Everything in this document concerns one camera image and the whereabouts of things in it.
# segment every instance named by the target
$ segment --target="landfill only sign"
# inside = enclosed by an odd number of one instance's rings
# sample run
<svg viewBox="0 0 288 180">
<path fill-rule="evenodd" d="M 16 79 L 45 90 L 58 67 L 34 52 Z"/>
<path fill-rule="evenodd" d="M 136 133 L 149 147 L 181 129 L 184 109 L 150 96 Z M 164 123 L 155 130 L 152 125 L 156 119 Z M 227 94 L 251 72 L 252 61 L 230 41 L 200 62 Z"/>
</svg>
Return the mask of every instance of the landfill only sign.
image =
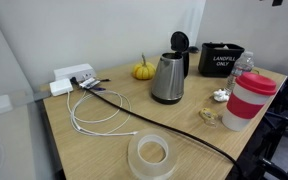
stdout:
<svg viewBox="0 0 288 180">
<path fill-rule="evenodd" d="M 228 66 L 230 62 L 235 62 L 235 57 L 232 56 L 214 56 L 213 61 L 216 66 Z"/>
</svg>

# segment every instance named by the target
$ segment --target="clear tape roll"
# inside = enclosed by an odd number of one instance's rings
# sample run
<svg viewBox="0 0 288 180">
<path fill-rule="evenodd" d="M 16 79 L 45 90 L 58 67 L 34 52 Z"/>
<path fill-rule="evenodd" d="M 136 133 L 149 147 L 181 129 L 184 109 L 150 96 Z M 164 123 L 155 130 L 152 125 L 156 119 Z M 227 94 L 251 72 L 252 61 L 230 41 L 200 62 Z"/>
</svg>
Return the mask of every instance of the clear tape roll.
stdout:
<svg viewBox="0 0 288 180">
<path fill-rule="evenodd" d="M 140 155 L 141 147 L 148 142 L 159 144 L 165 152 L 165 157 L 157 163 L 147 162 Z M 172 138 L 157 129 L 139 131 L 131 139 L 128 146 L 128 164 L 136 177 L 142 180 L 164 180 L 172 176 L 177 161 L 176 148 Z"/>
</svg>

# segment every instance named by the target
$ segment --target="stainless steel kettle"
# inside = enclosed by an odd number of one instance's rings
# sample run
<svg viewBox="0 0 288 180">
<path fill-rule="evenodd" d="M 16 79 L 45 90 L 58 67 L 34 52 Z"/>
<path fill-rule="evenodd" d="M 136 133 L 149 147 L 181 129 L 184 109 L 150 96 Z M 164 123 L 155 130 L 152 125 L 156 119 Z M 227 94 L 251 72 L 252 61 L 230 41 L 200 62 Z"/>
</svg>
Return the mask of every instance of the stainless steel kettle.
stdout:
<svg viewBox="0 0 288 180">
<path fill-rule="evenodd" d="M 152 98 L 162 104 L 175 104 L 181 100 L 189 67 L 187 36 L 180 31 L 173 33 L 171 45 L 175 53 L 161 56 L 151 90 Z"/>
<path fill-rule="evenodd" d="M 183 57 L 164 53 L 158 63 L 152 85 L 152 97 L 162 104 L 175 104 L 184 94 Z"/>
</svg>

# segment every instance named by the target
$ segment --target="travel mug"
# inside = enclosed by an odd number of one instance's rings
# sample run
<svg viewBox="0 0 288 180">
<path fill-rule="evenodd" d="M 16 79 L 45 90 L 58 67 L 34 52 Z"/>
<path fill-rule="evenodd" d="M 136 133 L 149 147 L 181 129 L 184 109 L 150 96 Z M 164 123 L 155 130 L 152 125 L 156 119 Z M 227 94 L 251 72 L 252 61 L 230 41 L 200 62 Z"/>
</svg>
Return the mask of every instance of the travel mug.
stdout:
<svg viewBox="0 0 288 180">
<path fill-rule="evenodd" d="M 244 72 L 227 102 L 222 122 L 231 130 L 241 131 L 276 93 L 276 83 L 264 76 Z"/>
</svg>

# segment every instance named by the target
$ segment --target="small pumpkin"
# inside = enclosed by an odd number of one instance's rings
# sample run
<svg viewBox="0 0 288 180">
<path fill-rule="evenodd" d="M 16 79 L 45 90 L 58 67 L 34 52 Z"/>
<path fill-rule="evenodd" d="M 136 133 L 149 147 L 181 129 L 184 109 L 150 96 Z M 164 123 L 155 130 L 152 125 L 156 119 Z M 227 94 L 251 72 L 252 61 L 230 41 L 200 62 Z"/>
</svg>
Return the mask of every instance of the small pumpkin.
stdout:
<svg viewBox="0 0 288 180">
<path fill-rule="evenodd" d="M 142 58 L 143 62 L 134 66 L 132 75 L 140 80 L 152 79 L 155 75 L 155 67 L 152 63 L 146 62 L 144 54 L 142 54 Z"/>
</svg>

